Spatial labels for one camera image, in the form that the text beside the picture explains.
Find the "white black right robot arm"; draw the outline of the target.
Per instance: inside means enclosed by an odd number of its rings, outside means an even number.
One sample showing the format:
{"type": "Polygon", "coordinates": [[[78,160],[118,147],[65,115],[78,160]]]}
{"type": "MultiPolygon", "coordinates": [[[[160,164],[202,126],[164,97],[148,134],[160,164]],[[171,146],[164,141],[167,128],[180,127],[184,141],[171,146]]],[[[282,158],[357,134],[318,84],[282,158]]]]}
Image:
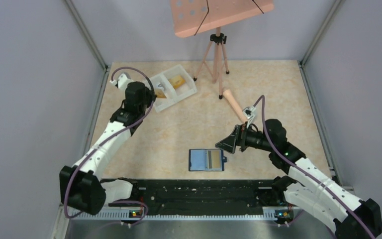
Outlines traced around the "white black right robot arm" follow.
{"type": "Polygon", "coordinates": [[[272,200],[297,206],[322,222],[337,239],[375,239],[382,234],[381,209],[373,199],[362,200],[320,171],[297,147],[288,142],[286,129],[277,119],[263,130],[236,125],[215,144],[228,153],[247,148],[269,152],[269,160],[286,175],[274,179],[272,200]]]}

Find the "blue leather card holder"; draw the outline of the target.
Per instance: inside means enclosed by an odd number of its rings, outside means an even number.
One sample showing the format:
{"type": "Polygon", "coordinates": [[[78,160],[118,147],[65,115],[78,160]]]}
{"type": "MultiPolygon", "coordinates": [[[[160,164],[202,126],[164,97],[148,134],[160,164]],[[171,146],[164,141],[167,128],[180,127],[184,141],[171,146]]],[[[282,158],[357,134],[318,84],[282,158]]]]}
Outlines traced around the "blue leather card holder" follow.
{"type": "Polygon", "coordinates": [[[190,149],[190,172],[224,171],[224,164],[228,161],[221,149],[190,149]]]}

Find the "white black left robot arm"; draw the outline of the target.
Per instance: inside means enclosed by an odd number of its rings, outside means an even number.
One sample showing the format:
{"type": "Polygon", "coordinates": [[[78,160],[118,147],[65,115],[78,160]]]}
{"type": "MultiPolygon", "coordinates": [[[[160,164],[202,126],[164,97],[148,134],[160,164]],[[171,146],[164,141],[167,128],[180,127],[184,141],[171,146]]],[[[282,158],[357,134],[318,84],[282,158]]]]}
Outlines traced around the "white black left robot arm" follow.
{"type": "Polygon", "coordinates": [[[73,166],[64,166],[59,173],[61,203],[64,214],[71,219],[68,208],[78,213],[98,214],[104,205],[121,199],[133,206],[139,201],[139,192],[132,183],[114,180],[102,183],[102,175],[119,148],[130,139],[143,119],[149,114],[156,95],[153,85],[133,81],[126,85],[125,99],[110,117],[94,145],[73,166]]]}

